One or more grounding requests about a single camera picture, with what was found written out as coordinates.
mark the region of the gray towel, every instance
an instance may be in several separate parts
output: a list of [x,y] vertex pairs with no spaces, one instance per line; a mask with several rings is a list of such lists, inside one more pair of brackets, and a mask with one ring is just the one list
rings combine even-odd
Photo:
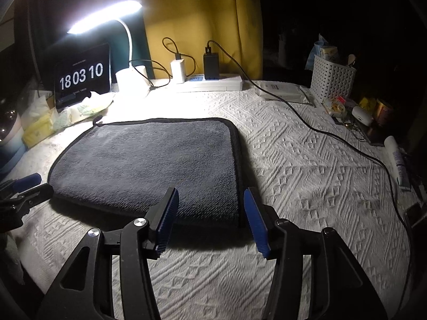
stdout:
[[236,127],[225,119],[151,119],[95,125],[55,161],[57,198],[144,215],[179,191],[178,223],[237,226],[243,185]]

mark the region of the textured tablecloth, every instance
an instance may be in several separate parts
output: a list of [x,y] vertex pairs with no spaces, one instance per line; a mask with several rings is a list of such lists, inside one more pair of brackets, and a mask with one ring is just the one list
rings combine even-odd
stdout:
[[[389,316],[394,314],[409,250],[380,166],[310,131],[284,103],[265,101],[253,89],[180,94],[158,89],[145,99],[119,98],[108,109],[104,123],[148,118],[231,120],[241,133],[244,170],[258,183],[265,203],[301,228],[335,228],[362,265]],[[337,133],[389,166],[383,148],[371,147],[344,127],[331,125],[320,108],[293,105],[312,126]],[[91,125],[83,122],[42,141],[25,153],[8,178],[39,172],[45,181],[56,157]],[[400,208],[415,201],[413,193],[399,193]],[[50,201],[31,209],[23,218],[24,226],[13,235],[24,267],[46,292],[87,230],[115,220]],[[115,313],[123,319],[117,261],[115,257]],[[149,268],[162,319],[260,319],[274,261],[264,260],[242,232],[177,228],[166,252],[159,260],[149,261]],[[305,259],[300,318],[308,314],[309,279],[310,264]]]

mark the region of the white woven basket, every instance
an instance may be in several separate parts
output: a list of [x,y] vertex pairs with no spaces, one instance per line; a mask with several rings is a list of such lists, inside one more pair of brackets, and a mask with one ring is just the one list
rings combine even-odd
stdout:
[[332,63],[315,55],[310,91],[321,103],[339,95],[347,98],[351,93],[356,69]]

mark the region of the white lamp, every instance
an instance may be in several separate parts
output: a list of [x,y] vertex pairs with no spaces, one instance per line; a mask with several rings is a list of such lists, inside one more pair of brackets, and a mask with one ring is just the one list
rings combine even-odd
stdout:
[[[132,37],[128,26],[120,19],[121,17],[137,12],[142,8],[141,4],[136,1],[128,0],[116,3],[112,6],[106,7],[95,13],[88,15],[86,18],[75,23],[68,31],[69,34],[81,34],[85,31],[93,29],[110,20],[117,20],[126,30],[129,39],[129,68],[120,70],[116,73],[117,84],[119,91],[127,95],[143,95],[146,96],[149,92],[148,81],[135,71],[132,65]],[[147,76],[145,66],[137,66],[137,70],[144,76]]]

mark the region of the power strip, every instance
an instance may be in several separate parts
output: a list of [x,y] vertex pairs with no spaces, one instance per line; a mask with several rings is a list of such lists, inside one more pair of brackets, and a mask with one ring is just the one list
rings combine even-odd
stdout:
[[[167,79],[152,80],[155,86],[164,85]],[[174,93],[192,93],[194,91],[242,91],[243,80],[238,74],[220,74],[219,80],[206,80],[203,74],[194,74],[187,77],[181,84],[170,84],[156,90],[168,90]]]

